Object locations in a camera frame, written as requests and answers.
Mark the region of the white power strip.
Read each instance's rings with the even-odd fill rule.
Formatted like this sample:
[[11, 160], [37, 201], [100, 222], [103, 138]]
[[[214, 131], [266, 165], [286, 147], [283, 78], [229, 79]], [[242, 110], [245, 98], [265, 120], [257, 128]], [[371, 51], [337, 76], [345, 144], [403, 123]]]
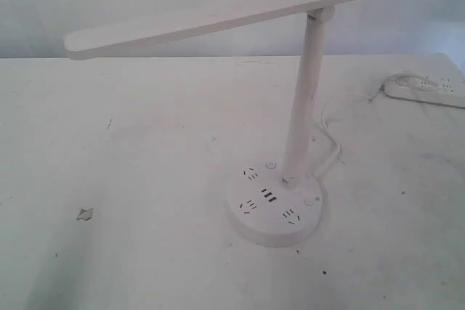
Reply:
[[391, 98], [464, 109], [464, 77], [439, 78], [401, 73], [384, 82], [384, 93]]

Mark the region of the white desk lamp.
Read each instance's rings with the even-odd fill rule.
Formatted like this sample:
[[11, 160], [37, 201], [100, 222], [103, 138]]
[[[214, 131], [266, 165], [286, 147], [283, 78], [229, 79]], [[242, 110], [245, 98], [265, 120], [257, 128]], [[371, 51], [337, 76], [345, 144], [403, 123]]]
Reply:
[[165, 44], [305, 14], [303, 50], [283, 162], [245, 167], [229, 184], [225, 196], [229, 222], [238, 234], [258, 245], [282, 248], [306, 240], [320, 220], [323, 189], [316, 175], [308, 171], [312, 117], [325, 25], [336, 5], [349, 1], [355, 0], [236, 1], [77, 30], [66, 34], [63, 42], [70, 59], [88, 60], [116, 49]]

